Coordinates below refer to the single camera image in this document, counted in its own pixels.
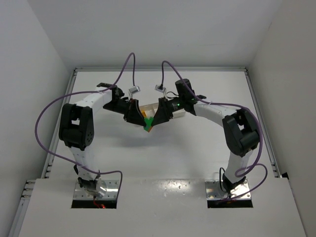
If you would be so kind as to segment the green lego brick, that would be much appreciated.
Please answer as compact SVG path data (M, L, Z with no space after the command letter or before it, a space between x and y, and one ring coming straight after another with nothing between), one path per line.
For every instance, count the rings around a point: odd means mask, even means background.
M152 125L154 121L154 118L153 117L150 117L150 118L144 118L144 122L145 122L145 126L148 124L148 125Z

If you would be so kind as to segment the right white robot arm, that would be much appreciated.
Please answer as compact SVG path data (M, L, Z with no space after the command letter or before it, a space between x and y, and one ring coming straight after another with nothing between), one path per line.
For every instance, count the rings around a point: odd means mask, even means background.
M222 177L224 191L231 191L245 181L245 175L236 174L247 167L249 157L260 142L259 128L254 117L245 109L233 110L222 105L202 102L206 97L195 95L188 79L175 83L178 96L170 100L158 100L158 109L150 118L150 127L168 122L173 113L181 109L194 116L208 119L224 130L226 144L230 150L227 169Z

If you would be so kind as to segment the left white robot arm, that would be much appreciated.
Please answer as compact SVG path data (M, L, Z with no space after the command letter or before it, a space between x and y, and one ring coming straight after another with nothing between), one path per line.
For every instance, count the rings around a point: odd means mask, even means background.
M119 113L131 124L146 126L145 118L139 109L139 102L133 99L140 92L138 86L128 90L128 97L116 85L100 83L84 99L62 108L59 138L72 152L76 165L79 186L94 197L105 195L106 188L96 169L91 148L94 139L94 117L101 109Z

